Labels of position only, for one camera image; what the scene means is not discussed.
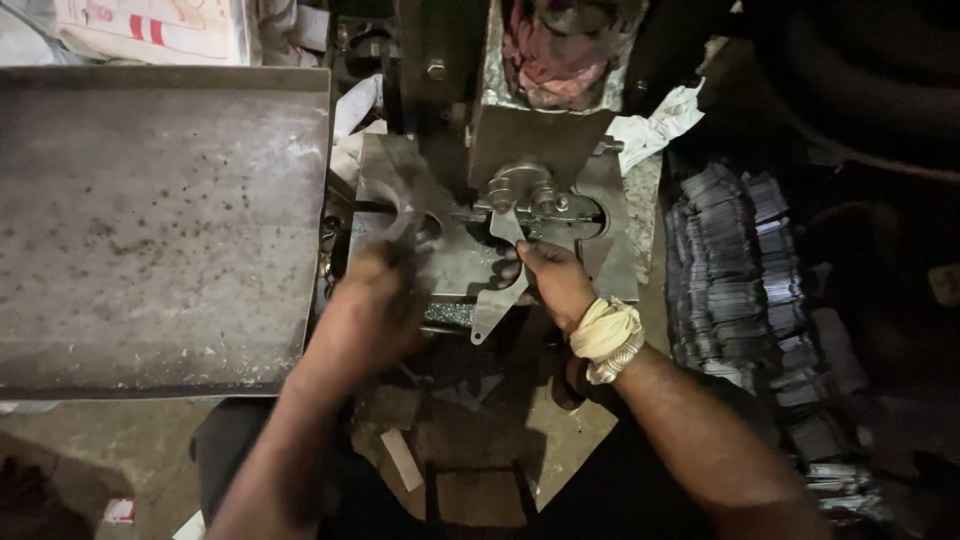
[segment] forearm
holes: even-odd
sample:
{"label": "forearm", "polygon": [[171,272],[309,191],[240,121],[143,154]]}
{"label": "forearm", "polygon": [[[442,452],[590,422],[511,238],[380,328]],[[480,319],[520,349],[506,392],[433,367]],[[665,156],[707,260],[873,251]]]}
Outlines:
{"label": "forearm", "polygon": [[345,395],[336,377],[315,373],[318,353],[308,351],[287,378],[207,538],[316,538],[323,452]]}
{"label": "forearm", "polygon": [[796,472],[656,349],[644,346],[613,386],[722,537],[829,537]]}

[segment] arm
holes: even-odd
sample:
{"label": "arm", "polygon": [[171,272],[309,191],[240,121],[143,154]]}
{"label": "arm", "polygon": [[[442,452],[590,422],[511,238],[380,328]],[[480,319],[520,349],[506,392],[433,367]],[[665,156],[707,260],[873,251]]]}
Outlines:
{"label": "arm", "polygon": [[[577,329],[596,299],[576,257],[552,244],[517,245],[557,325]],[[796,472],[729,407],[644,345],[612,383],[674,479],[721,538],[829,538]]]}
{"label": "arm", "polygon": [[206,538],[317,537],[318,478],[336,413],[357,385],[399,360],[416,339],[423,310],[397,301],[413,289],[406,281],[382,249],[351,263]]}

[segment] left hand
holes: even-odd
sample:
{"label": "left hand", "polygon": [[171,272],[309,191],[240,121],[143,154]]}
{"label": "left hand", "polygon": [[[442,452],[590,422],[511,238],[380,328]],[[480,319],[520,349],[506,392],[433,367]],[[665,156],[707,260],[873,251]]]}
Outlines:
{"label": "left hand", "polygon": [[298,364],[298,375],[320,374],[324,384],[350,392],[411,352],[426,303],[414,292],[413,262],[392,266],[390,250],[387,243],[376,243],[350,262]]}

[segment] dark trousers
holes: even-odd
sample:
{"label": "dark trousers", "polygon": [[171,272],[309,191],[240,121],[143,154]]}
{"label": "dark trousers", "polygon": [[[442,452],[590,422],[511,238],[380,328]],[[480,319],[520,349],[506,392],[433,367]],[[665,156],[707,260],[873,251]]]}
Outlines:
{"label": "dark trousers", "polygon": [[[764,440],[777,432],[760,402],[726,380],[690,372]],[[673,480],[626,405],[608,385],[578,390],[619,421],[564,488],[515,538],[711,538],[706,515]],[[274,400],[224,400],[197,428],[191,457],[200,469],[201,511],[209,524],[229,483],[270,416]],[[442,538],[411,516],[369,461],[337,430],[325,457],[321,538]]]}

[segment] right hand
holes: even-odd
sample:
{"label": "right hand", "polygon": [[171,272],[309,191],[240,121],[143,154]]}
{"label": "right hand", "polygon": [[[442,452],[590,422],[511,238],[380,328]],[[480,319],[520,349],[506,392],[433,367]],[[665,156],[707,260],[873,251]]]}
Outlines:
{"label": "right hand", "polygon": [[557,326],[573,333],[597,299],[593,285],[577,256],[549,242],[516,244],[520,260],[537,276],[537,289]]}

